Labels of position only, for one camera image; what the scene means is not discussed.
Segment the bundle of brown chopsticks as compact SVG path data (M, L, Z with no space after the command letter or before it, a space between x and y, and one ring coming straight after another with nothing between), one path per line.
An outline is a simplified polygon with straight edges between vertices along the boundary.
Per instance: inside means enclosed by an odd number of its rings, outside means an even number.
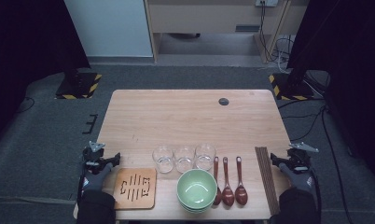
M272 176L271 158L266 147L255 147L255 152L257 154L257 162L266 194L266 199L268 202L270 213L273 216L279 213L279 204Z

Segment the wooden coaster with cutout pattern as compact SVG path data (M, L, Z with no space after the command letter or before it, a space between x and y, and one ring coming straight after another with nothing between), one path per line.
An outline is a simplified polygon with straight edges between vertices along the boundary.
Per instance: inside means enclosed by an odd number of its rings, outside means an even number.
M117 210L150 209L155 204L157 171L155 168L121 168L113 196Z

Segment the brown wooden spoon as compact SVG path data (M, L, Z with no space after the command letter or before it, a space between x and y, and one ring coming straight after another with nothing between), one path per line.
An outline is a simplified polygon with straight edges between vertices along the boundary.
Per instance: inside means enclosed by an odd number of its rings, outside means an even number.
M215 157L215 159L214 159L214 179L215 179L216 183L218 183L218 179L217 179L218 178L218 163L219 163L219 158ZM222 202L222 193L221 193L221 190L220 190L219 186L216 186L216 195L215 195L213 205L218 206L218 205L220 205L221 202Z
M223 168L225 176L225 187L222 190L222 202L228 207L232 207L234 204L234 193L229 185L229 160L227 157L223 158Z
M235 190L236 202L240 205L246 205L248 201L248 194L243 185L243 172L242 172L242 158L236 158L237 174L238 174L238 187Z

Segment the black curtain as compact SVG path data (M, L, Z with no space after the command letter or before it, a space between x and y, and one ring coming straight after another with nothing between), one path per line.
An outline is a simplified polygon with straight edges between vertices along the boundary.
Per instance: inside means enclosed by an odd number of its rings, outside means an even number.
M0 0L0 134L31 83L89 66L64 0Z
M309 0L288 67L330 74L334 120L375 175L375 0Z

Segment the white cabinet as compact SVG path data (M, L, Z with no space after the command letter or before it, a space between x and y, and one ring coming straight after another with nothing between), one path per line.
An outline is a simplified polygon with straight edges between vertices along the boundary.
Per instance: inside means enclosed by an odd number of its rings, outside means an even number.
M64 0L90 57L152 57L144 0Z

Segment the grey wall socket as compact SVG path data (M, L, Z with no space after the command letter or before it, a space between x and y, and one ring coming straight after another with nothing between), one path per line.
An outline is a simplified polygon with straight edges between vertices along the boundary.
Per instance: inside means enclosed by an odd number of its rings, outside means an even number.
M256 0L256 7L276 7L279 0Z

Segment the person's right hand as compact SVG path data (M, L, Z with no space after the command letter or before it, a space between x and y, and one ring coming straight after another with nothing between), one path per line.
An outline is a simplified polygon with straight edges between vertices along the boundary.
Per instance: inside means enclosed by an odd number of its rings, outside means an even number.
M287 176L293 188L304 190L311 194L315 193L315 181L311 172L295 174L289 168L281 171Z

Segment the clear drinking glass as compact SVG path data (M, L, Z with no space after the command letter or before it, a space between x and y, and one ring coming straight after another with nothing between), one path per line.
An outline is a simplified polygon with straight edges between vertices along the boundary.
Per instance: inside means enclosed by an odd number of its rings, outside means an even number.
M210 144L204 143L195 148L195 165L205 171L213 167L216 149Z
M184 173L193 168L195 151L190 146L181 146L174 151L175 168Z
M168 146L158 146L152 152L157 171L167 174L174 168L174 151Z

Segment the person's left hand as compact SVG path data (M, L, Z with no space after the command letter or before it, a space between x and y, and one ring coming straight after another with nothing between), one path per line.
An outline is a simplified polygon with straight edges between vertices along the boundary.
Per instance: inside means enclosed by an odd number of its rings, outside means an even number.
M107 175L111 172L113 168L112 163L108 163L105 168L99 174L93 174L88 172L85 174L83 179L82 190L98 190L101 191L103 188L103 183Z

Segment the black stand base striped edge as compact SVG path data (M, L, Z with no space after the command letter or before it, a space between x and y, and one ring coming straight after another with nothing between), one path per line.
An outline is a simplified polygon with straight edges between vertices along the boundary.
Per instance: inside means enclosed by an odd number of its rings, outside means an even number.
M285 73L269 75L275 97L278 100L308 100L313 98L313 91L300 78L293 78Z
M65 77L56 91L56 98L91 98L98 87L101 77L97 73L78 73L75 77Z

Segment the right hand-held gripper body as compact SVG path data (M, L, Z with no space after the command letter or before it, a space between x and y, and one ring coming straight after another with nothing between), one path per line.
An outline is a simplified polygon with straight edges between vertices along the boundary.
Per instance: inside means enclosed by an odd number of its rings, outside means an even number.
M311 170L311 157L308 153L318 153L319 149L304 142L290 143L289 146L290 149L287 150L287 156L289 157L288 169L296 175L308 173Z

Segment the beige wooden desk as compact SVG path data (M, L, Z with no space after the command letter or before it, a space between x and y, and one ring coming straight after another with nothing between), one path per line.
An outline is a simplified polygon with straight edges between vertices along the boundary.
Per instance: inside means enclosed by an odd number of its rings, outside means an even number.
M252 33L263 63L271 60L277 39L295 35L310 0L279 0L256 7L256 0L144 0L152 52L163 34Z

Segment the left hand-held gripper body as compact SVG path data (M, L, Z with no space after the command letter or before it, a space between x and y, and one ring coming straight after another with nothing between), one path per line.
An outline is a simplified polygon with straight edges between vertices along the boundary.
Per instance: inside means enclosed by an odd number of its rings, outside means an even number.
M103 158L105 144L89 141L89 145L84 148L83 167L93 174L99 174L108 164L108 160Z

